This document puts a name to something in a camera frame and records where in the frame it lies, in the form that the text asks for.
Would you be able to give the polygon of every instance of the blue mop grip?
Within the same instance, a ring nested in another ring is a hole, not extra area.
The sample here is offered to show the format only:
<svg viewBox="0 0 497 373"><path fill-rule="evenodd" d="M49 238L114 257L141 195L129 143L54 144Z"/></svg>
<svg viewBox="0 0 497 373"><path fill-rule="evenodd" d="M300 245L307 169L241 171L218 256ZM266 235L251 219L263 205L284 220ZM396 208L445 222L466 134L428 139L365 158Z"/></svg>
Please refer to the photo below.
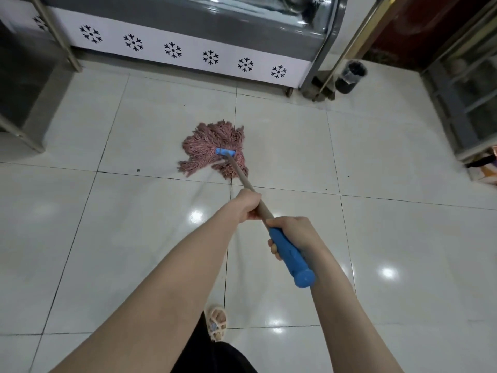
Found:
<svg viewBox="0 0 497 373"><path fill-rule="evenodd" d="M286 267L293 276L295 285L299 288L307 288L316 281L314 272L309 269L300 251L286 238L279 228L269 228L269 236L278 248L278 254L285 262Z"/></svg>

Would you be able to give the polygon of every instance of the forearm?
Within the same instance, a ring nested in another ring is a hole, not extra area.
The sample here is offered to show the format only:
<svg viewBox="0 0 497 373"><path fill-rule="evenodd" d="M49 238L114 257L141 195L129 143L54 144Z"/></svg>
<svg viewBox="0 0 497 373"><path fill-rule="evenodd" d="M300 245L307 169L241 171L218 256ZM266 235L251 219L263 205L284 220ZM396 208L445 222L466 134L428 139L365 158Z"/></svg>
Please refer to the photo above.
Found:
<svg viewBox="0 0 497 373"><path fill-rule="evenodd" d="M367 317L352 285L324 245L309 252L314 304L335 373L398 373L401 367Z"/></svg>
<svg viewBox="0 0 497 373"><path fill-rule="evenodd" d="M53 372L169 372L188 341L239 223L227 203L186 236Z"/></svg>

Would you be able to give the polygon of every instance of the mop handle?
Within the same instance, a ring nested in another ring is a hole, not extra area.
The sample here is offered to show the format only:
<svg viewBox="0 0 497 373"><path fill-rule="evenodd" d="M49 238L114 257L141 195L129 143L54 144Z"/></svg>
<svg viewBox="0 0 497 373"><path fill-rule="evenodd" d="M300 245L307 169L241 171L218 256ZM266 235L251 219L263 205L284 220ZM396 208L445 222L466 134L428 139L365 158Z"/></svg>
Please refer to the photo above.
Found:
<svg viewBox="0 0 497 373"><path fill-rule="evenodd" d="M256 192L233 157L230 154L225 154L224 156L237 172L244 187ZM262 200L259 202L259 205L255 211L262 218L262 222L267 228L269 236L278 248L279 256L283 259L283 262L285 262L290 274L293 276L295 285L299 288L307 288L308 286L314 284L316 276L314 275L314 272L309 269L309 266L302 257L302 254L300 254L300 251L288 240L288 238L286 238L280 228L270 228L266 225L266 220L274 218L274 216Z"/></svg>

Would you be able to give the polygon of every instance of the beige sandal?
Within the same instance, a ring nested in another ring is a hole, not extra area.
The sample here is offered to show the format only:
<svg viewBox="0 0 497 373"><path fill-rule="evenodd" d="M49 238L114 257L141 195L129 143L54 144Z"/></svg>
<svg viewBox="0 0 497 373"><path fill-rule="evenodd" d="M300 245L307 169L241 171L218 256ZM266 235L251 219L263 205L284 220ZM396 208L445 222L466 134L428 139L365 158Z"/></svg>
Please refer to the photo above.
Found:
<svg viewBox="0 0 497 373"><path fill-rule="evenodd" d="M213 342L220 342L228 328L226 310L222 306L214 306L209 310L207 330Z"/></svg>

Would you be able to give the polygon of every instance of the white panel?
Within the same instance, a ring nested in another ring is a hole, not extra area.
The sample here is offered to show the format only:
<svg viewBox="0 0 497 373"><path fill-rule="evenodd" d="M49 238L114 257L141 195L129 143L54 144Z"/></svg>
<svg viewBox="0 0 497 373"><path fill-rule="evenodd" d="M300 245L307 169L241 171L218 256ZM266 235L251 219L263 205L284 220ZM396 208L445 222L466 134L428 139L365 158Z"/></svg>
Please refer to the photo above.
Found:
<svg viewBox="0 0 497 373"><path fill-rule="evenodd" d="M29 2L0 0L0 7L7 10L3 14L12 25L39 28L33 20L36 10ZM311 65L304 60L255 49L59 8L50 9L76 47L288 87L298 87Z"/></svg>

